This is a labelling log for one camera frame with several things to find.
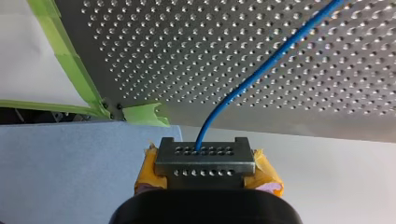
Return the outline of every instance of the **wire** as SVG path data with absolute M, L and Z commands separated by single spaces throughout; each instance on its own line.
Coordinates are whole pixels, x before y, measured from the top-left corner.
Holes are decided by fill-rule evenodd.
M 326 7 L 321 9 L 313 18 L 311 18 L 305 25 L 303 25 L 294 35 L 292 35 L 271 57 L 265 61 L 250 77 L 245 79 L 236 89 L 230 92 L 210 113 L 207 117 L 198 137 L 195 141 L 195 150 L 201 149 L 202 141 L 205 137 L 206 131 L 213 120 L 219 113 L 230 104 L 231 100 L 239 93 L 251 86 L 259 77 L 261 77 L 268 69 L 273 67 L 277 61 L 288 52 L 288 49 L 305 37 L 311 29 L 315 28 L 324 18 L 329 16 L 333 11 L 340 7 L 344 0 L 332 0 Z

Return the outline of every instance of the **white surface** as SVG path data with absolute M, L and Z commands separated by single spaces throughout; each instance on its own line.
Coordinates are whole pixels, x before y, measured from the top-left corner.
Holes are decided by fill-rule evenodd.
M 181 131 L 194 141 L 199 128 Z M 205 141 L 236 136 L 265 149 L 304 224 L 396 223 L 396 144 L 219 129 Z
M 25 0 L 0 0 L 0 100 L 88 106 Z

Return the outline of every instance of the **hole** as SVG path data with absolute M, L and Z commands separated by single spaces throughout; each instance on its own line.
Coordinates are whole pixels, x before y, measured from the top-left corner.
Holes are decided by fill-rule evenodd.
M 229 171 L 227 171 L 227 175 L 234 175 L 235 174 L 235 171 L 234 170 L 229 170 Z

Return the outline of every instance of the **metal sheet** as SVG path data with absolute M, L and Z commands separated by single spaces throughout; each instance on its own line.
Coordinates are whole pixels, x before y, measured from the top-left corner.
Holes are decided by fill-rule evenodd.
M 329 1 L 56 0 L 103 97 L 163 102 L 202 125 Z M 349 1 L 234 100 L 214 127 L 396 142 L 396 4 Z
M 246 137 L 234 142 L 193 142 L 165 137 L 158 149 L 155 174 L 166 176 L 169 189 L 241 189 L 243 176 L 254 175 L 255 162 Z

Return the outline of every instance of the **blue cable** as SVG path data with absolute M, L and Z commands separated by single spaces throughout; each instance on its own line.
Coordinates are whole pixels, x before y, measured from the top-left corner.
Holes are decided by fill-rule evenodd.
M 207 129 L 218 114 L 231 102 L 231 100 L 239 93 L 244 91 L 247 87 L 251 86 L 259 77 L 261 77 L 268 69 L 273 67 L 277 61 L 287 53 L 288 49 L 305 37 L 311 29 L 315 28 L 324 18 L 329 16 L 333 11 L 340 7 L 344 3 L 344 0 L 332 0 L 326 7 L 319 11 L 312 19 L 310 19 L 305 25 L 303 25 L 294 35 L 292 35 L 271 57 L 262 64 L 250 77 L 245 79 L 238 88 L 234 89 L 228 94 L 210 113 L 207 117 L 198 137 L 195 141 L 195 150 L 201 149 L 202 141 L 206 134 Z

